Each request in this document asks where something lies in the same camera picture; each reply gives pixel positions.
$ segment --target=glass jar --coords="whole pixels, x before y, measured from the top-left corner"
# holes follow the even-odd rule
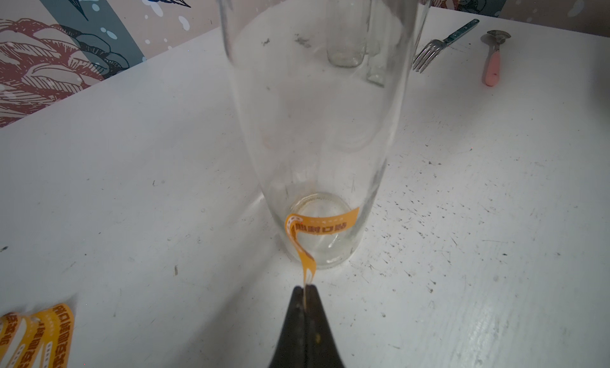
[[[353,214],[354,223],[338,223],[331,233],[311,226],[306,233],[297,224],[305,229],[298,242],[317,265],[337,265],[354,253],[384,173],[418,0],[377,7],[387,16],[383,85],[367,81],[362,60],[352,68],[329,61],[335,34],[327,3],[337,0],[218,1],[241,130],[271,215],[298,257],[285,232],[290,215],[323,222]],[[359,1],[352,3],[361,9],[366,3]]]
[[[356,67],[367,50],[371,0],[326,1],[326,54],[339,67]]]
[[[417,0],[416,6],[416,41],[419,44],[423,24],[426,21],[432,0]],[[388,22],[392,14],[385,8],[385,0],[371,0],[369,31],[367,36],[367,79],[380,86],[385,84],[385,67],[387,66],[391,40]]]

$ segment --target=roll of orange labels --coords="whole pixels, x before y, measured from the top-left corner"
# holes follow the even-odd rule
[[[316,263],[311,254],[303,249],[298,242],[297,234],[303,232],[309,235],[334,235],[335,233],[346,231],[356,224],[359,210],[360,208],[355,208],[350,212],[333,217],[307,217],[294,213],[286,217],[286,222],[284,223],[286,234],[301,258],[305,286],[314,280]]]

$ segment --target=fork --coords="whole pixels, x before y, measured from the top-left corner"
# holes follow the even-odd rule
[[[479,20],[474,19],[455,32],[451,33],[449,37],[445,38],[444,40],[432,40],[428,42],[420,54],[418,54],[413,60],[413,70],[422,73],[424,69],[430,65],[430,62],[432,62],[432,60],[435,59],[443,49],[453,44],[464,34],[470,32],[470,30],[476,27],[478,23]]]

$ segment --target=pink spoon handle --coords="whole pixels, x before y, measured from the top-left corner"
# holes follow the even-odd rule
[[[485,73],[485,84],[495,86],[499,82],[499,50],[493,52]]]

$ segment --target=fork tines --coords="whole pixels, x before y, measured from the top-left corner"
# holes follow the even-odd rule
[[[430,62],[438,56],[446,45],[439,40],[432,40],[428,42],[428,44],[423,48],[420,54],[413,60],[413,70],[416,72],[422,73]]]

